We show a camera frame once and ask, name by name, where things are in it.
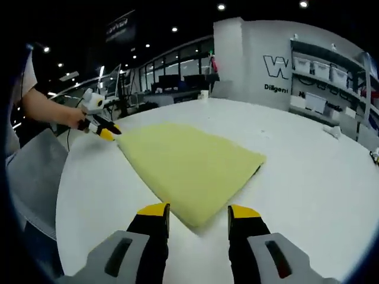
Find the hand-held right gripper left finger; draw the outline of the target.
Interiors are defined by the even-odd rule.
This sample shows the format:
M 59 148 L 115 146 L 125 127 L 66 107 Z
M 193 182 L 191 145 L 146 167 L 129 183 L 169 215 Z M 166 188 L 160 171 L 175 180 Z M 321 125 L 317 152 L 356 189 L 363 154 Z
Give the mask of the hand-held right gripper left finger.
M 168 259 L 169 203 L 140 209 L 88 254 L 85 266 L 58 283 L 162 283 Z

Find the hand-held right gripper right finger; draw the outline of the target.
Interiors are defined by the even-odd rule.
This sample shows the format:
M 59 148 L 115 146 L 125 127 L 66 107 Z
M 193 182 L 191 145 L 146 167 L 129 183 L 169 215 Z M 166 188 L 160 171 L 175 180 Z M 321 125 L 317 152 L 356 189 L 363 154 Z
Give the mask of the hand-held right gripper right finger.
M 261 215 L 228 206 L 229 260 L 234 283 L 337 283 L 310 266 L 309 256 L 280 233 L 271 233 Z

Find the person's left hand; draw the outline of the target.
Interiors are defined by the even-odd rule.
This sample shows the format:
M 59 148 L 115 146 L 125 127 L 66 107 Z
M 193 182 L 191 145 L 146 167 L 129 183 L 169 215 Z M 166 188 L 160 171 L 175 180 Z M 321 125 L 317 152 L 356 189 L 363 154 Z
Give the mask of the person's left hand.
M 78 108 L 68 108 L 62 118 L 62 124 L 73 129 L 79 129 L 79 125 L 84 122 L 86 115 Z

